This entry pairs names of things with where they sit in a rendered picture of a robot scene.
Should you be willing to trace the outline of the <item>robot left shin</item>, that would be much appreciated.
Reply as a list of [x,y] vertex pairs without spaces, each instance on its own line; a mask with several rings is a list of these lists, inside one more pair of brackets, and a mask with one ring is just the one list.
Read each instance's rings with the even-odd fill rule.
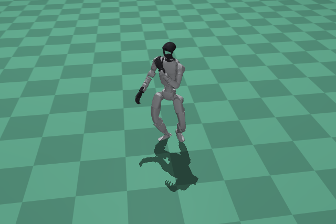
[[178,127],[177,127],[177,132],[178,132],[178,133],[183,133],[185,130],[186,130],[186,127],[185,127],[184,130],[178,130]]

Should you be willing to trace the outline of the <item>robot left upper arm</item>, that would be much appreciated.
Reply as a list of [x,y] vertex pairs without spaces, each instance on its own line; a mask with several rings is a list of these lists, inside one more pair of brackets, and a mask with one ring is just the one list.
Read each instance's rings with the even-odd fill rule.
[[[183,73],[185,71],[185,67],[180,64],[180,63],[177,63],[176,65],[176,69],[177,69],[177,72],[176,72],[176,76],[175,76],[175,80],[176,82],[179,84],[180,86],[180,83],[181,83],[181,80],[182,80],[182,76],[183,76]],[[172,87],[172,86],[171,86]],[[174,88],[172,87],[173,89],[177,89],[177,88]],[[179,87],[178,87],[179,88]]]

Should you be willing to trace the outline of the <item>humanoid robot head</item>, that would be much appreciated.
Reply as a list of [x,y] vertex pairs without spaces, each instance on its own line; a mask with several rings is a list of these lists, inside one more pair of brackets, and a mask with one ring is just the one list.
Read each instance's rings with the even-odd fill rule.
[[[173,56],[172,56],[172,53],[173,53],[173,51],[175,50],[175,48],[176,48],[176,45],[173,43],[173,42],[167,42],[163,47],[162,47],[162,49],[163,49],[163,54],[164,54],[164,56],[165,56],[165,61],[167,61],[167,62],[171,62],[171,61],[173,61],[173,60],[175,60],[175,58],[173,58]],[[168,52],[170,52],[171,54],[165,54],[165,51],[168,51]],[[170,60],[170,59],[173,59],[173,60]]]

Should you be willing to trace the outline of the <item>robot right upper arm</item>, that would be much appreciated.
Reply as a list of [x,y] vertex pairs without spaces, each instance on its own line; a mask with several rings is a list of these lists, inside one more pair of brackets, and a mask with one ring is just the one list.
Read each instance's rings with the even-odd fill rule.
[[[159,56],[158,56],[159,57]],[[157,57],[156,57],[157,58]],[[154,61],[155,61],[155,59],[156,58],[154,58],[153,59],[153,63],[152,63],[152,66],[151,66],[151,70],[150,70],[150,72],[149,72],[149,74],[148,74],[148,76],[150,76],[150,77],[154,77],[155,76],[155,71],[156,71],[156,69],[157,69],[157,67],[156,67],[156,65],[155,65],[155,63],[154,63]]]

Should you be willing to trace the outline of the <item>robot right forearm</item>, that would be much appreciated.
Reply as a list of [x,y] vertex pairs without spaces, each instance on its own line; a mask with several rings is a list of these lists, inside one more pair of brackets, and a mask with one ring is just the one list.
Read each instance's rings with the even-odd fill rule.
[[[150,71],[149,71],[150,72]],[[148,72],[148,74],[149,74]],[[143,92],[146,91],[147,87],[149,86],[150,81],[152,80],[150,77],[146,76],[146,79],[141,87],[144,87]]]

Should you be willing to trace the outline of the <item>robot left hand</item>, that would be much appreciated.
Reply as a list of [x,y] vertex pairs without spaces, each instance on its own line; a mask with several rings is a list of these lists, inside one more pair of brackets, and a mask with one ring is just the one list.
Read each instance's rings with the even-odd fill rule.
[[155,65],[156,65],[156,67],[159,69],[159,71],[160,71],[160,70],[163,70],[163,72],[165,73],[165,70],[164,70],[164,68],[163,68],[163,60],[164,60],[164,58],[162,58],[162,61],[161,61],[160,57],[161,57],[161,56],[157,57],[157,58],[155,59],[154,63],[155,63]]

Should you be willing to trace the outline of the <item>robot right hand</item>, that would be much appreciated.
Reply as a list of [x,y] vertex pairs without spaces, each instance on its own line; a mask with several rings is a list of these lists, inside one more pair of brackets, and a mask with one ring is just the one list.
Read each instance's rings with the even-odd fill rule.
[[141,87],[140,90],[139,90],[140,92],[138,92],[137,95],[136,95],[135,102],[136,102],[137,104],[140,104],[140,98],[141,98],[141,96],[142,96],[142,93],[144,93],[144,92],[143,92],[143,89],[144,89],[144,87]]

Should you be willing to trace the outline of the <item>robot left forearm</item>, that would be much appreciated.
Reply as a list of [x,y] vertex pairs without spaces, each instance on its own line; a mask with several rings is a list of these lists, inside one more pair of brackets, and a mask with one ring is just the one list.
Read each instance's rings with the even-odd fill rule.
[[160,70],[159,71],[159,74],[162,76],[163,79],[165,79],[165,81],[168,83],[168,85],[171,85],[172,87],[174,88],[178,88],[179,87],[179,84],[174,81],[168,73],[164,73],[163,70]]

